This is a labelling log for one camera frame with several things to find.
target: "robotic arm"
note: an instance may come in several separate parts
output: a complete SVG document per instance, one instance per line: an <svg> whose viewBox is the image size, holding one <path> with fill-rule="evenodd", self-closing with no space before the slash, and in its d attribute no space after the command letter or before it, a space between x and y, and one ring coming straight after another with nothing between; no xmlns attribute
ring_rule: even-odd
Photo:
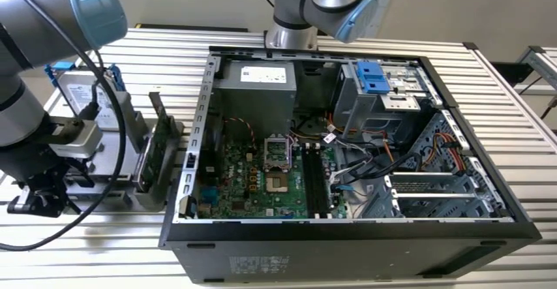
<svg viewBox="0 0 557 289"><path fill-rule="evenodd" d="M360 37L376 0L274 0L274 24L267 48L315 50L317 29L343 43Z"/></svg>
<svg viewBox="0 0 557 289"><path fill-rule="evenodd" d="M33 2L81 53L126 33L118 0ZM97 128L93 121L50 117L42 110L17 74L73 55L75 50L25 0L0 0L0 5L0 170L21 188L7 212L57 217L65 207L78 213L65 195L62 177L75 161L66 157L63 145Z"/></svg>

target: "orange wire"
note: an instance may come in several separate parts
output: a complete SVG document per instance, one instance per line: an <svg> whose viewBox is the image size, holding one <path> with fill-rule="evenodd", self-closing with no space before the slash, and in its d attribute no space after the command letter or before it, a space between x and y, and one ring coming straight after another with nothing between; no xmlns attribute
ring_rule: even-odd
<svg viewBox="0 0 557 289"><path fill-rule="evenodd" d="M390 154L388 145L387 145L386 141L383 141L382 144L384 146L384 152L386 152L386 154L388 154L390 162L394 162L394 158L392 158L392 155Z"/></svg>
<svg viewBox="0 0 557 289"><path fill-rule="evenodd" d="M329 113L329 116L327 116L329 118L327 118L327 123L330 124L330 125L333 125L334 126L334 129L335 129L335 131L338 131L338 132L343 132L344 130L342 129L342 128L338 128L335 125L334 125L334 123L331 122L331 113ZM386 138L386 132L383 131L383 130L378 130L378 131L374 131L374 130L360 130L360 132L366 132L367 134L380 134L382 135L382 137L383 138Z"/></svg>
<svg viewBox="0 0 557 289"><path fill-rule="evenodd" d="M442 132L440 134L442 134L443 136L446 136L446 137L448 138L448 140L450 140L450 141L455 142L455 139L454 139L454 137L452 137L452 135L451 135L451 134L447 134L446 132ZM455 161L455 163L456 163L456 165L458 165L458 169L459 169L459 170L464 170L463 160L462 160L460 156L458 155L458 152L456 152L454 149L451 149L451 153L452 153L452 158L454 158L454 161Z"/></svg>

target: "yellow wire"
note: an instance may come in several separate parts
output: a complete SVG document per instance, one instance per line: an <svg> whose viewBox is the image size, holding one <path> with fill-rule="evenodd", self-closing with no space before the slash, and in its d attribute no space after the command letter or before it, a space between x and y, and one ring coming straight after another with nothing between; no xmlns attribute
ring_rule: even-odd
<svg viewBox="0 0 557 289"><path fill-rule="evenodd" d="M319 137L311 137L311 136L301 136L298 135L295 132L293 132L291 130L289 131L295 137L298 138L303 138L303 139L313 139L313 140L319 140Z"/></svg>

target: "metal slatted table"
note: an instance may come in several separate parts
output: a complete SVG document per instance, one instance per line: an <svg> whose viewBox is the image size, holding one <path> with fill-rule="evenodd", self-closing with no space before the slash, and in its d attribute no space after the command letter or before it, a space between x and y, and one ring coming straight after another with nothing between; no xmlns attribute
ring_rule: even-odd
<svg viewBox="0 0 557 289"><path fill-rule="evenodd" d="M302 287L416 288L428 284L454 289L557 288L557 140L480 52L444 42L360 39L340 44L322 37L318 44L322 51L428 57L543 240L455 280L309 283ZM161 93L169 113L185 125L181 150L210 45L261 47L262 34L130 29L123 39L101 49L103 61L115 63L121 69L131 103L143 117L154 117L147 92ZM71 114L57 92L45 109L54 115ZM177 164L182 161L183 151ZM9 177L2 178L0 202L6 202L18 190ZM0 252L0 280L7 281L3 287L58 288L61 284L113 287L118 281L139 288L191 286L171 252L157 249L162 216L162 213L97 213L37 251ZM30 243L73 218L6 215L5 206L0 206L0 240ZM258 286L282 288L299 284Z"/></svg>

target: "white wall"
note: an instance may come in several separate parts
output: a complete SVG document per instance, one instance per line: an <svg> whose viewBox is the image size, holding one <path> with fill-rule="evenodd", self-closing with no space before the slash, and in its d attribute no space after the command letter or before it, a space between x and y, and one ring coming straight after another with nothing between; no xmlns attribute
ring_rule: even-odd
<svg viewBox="0 0 557 289"><path fill-rule="evenodd" d="M490 60L557 46L557 0L391 0L378 38L474 42Z"/></svg>

